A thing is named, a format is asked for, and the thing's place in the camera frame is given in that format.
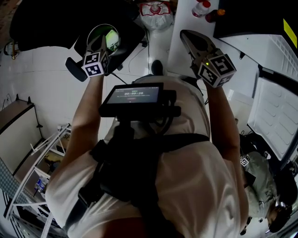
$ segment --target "person's right arm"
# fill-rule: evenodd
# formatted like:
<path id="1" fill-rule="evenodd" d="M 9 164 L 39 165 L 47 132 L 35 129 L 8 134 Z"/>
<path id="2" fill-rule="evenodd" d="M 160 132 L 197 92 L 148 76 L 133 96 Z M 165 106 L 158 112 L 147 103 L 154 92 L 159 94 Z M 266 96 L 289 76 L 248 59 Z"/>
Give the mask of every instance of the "person's right arm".
<path id="1" fill-rule="evenodd" d="M 240 202 L 241 229 L 243 229 L 248 218 L 248 200 L 243 186 L 238 128 L 223 88 L 212 88 L 208 84 L 206 84 L 206 87 L 212 143 L 219 150 L 222 157 L 231 161 L 234 165 Z"/>

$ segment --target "person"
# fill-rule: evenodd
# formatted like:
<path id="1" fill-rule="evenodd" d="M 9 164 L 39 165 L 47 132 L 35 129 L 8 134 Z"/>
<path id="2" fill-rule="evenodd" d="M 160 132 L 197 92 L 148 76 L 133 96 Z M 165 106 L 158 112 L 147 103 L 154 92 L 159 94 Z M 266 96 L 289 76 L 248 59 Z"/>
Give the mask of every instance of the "person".
<path id="1" fill-rule="evenodd" d="M 160 156 L 156 189 L 163 215 L 175 226 L 178 238 L 238 236 L 248 218 L 248 201 L 239 160 L 239 133 L 223 89 L 206 85 L 209 125 L 196 79 L 183 81 L 162 76 L 160 61 L 154 61 L 151 70 L 153 76 L 135 83 L 164 83 L 164 89 L 176 91 L 175 105 L 181 107 L 181 116 L 173 119 L 165 134 L 198 133 L 210 137 L 212 133 L 213 141 L 193 143 Z M 60 227 L 65 225 L 80 188 L 92 178 L 97 165 L 89 152 L 97 143 L 103 80 L 103 76 L 90 79 L 74 115 L 65 157 L 48 183 L 47 205 Z M 106 143 L 118 124 L 114 120 Z M 131 126 L 135 139 L 148 136 L 140 122 L 132 122 Z M 158 131 L 159 127 L 151 126 Z M 147 233 L 136 207 L 104 194 L 69 228 L 68 236 L 144 238 Z"/>
<path id="2" fill-rule="evenodd" d="M 257 151 L 248 153 L 247 157 L 249 163 L 244 167 L 244 187 L 249 201 L 249 216 L 266 218 L 270 231 L 278 232 L 290 218 L 291 204 L 281 205 L 267 159 Z"/>

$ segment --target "orange bottle cap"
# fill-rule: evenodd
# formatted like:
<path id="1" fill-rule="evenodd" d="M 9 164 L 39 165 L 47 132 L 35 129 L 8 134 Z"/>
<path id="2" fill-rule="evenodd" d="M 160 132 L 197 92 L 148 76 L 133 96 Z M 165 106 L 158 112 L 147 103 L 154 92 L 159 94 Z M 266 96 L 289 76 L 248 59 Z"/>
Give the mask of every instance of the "orange bottle cap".
<path id="1" fill-rule="evenodd" d="M 225 10 L 223 10 L 223 9 L 218 9 L 218 10 L 217 10 L 217 14 L 218 14 L 219 16 L 223 16 L 223 15 L 225 15 Z"/>

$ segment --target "yellow object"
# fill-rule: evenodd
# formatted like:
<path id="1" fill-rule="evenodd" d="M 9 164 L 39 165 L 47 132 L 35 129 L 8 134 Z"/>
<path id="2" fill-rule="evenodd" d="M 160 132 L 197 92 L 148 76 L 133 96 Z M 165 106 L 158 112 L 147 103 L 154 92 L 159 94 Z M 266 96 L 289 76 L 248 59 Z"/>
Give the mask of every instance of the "yellow object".
<path id="1" fill-rule="evenodd" d="M 295 47 L 297 48 L 297 36 L 289 26 L 289 24 L 284 19 L 284 31 L 287 33 L 287 35 L 290 37 L 291 41 L 294 43 Z"/>
<path id="2" fill-rule="evenodd" d="M 225 15 L 225 10 L 223 10 L 223 9 L 218 9 L 218 10 L 217 10 L 217 14 L 218 14 L 219 16 L 223 16 L 223 15 Z"/>

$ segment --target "checkered fabric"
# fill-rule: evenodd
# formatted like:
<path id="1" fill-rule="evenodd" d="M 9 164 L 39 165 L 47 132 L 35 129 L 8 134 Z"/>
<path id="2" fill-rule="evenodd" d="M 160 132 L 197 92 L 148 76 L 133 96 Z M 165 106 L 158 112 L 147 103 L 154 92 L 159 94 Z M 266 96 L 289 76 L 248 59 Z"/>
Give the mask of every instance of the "checkered fabric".
<path id="1" fill-rule="evenodd" d="M 8 170 L 4 162 L 0 159 L 0 189 L 3 190 L 10 198 L 14 197 L 20 183 L 13 177 L 11 172 Z M 22 190 L 28 197 L 32 196 L 26 191 Z M 25 196 L 21 194 L 17 200 L 17 203 L 28 203 Z"/>

